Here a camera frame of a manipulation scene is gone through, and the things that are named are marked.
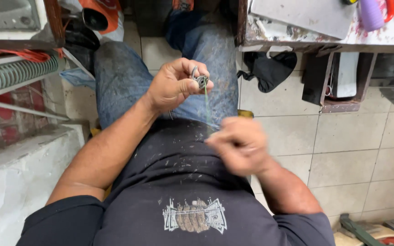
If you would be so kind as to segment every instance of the blue jeans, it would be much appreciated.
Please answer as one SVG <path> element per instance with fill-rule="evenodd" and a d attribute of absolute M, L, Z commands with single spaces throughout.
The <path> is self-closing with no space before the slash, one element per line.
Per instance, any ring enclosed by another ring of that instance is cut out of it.
<path fill-rule="evenodd" d="M 191 95 L 162 118 L 185 118 L 218 128 L 225 117 L 237 115 L 238 82 L 235 45 L 229 26 L 201 12 L 172 12 L 167 42 L 182 57 L 206 64 L 214 88 L 208 95 Z M 97 110 L 102 129 L 120 118 L 148 90 L 153 76 L 139 55 L 124 42 L 108 42 L 95 53 Z"/>

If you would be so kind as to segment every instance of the purple thread cone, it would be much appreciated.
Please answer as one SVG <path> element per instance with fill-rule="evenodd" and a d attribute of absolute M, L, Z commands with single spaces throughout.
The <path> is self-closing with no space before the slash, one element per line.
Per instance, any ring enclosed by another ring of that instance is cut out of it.
<path fill-rule="evenodd" d="M 375 31 L 384 26 L 383 14 L 376 0 L 360 0 L 361 18 L 366 31 Z"/>

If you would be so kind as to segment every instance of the dark t-shirt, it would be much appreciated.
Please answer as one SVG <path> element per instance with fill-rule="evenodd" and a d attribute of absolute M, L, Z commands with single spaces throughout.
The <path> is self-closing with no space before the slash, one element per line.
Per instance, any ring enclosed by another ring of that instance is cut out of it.
<path fill-rule="evenodd" d="M 49 204 L 25 220 L 18 245 L 334 245 L 323 213 L 271 216 L 205 145 L 212 132 L 156 121 L 104 202 Z"/>

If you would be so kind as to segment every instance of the man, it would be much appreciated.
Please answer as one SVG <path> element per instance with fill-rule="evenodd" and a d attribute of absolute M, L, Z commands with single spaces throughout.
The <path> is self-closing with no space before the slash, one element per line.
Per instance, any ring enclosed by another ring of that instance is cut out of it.
<path fill-rule="evenodd" d="M 312 193 L 267 154 L 259 123 L 234 117 L 231 32 L 196 12 L 173 12 L 169 23 L 167 41 L 183 58 L 155 77 L 124 43 L 97 51 L 104 130 L 25 220 L 18 245 L 334 245 Z M 195 66 L 210 78 L 207 107 Z M 252 174 L 275 216 L 254 198 Z"/>

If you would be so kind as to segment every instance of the forearm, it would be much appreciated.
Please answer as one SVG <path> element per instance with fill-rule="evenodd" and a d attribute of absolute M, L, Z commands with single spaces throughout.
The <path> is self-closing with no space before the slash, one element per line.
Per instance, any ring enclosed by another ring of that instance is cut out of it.
<path fill-rule="evenodd" d="M 158 114 L 140 99 L 121 118 L 92 138 L 74 157 L 47 204 L 76 196 L 102 200 Z"/>
<path fill-rule="evenodd" d="M 275 214 L 315 214 L 323 212 L 304 182 L 273 159 L 271 168 L 257 174 L 270 210 Z"/>

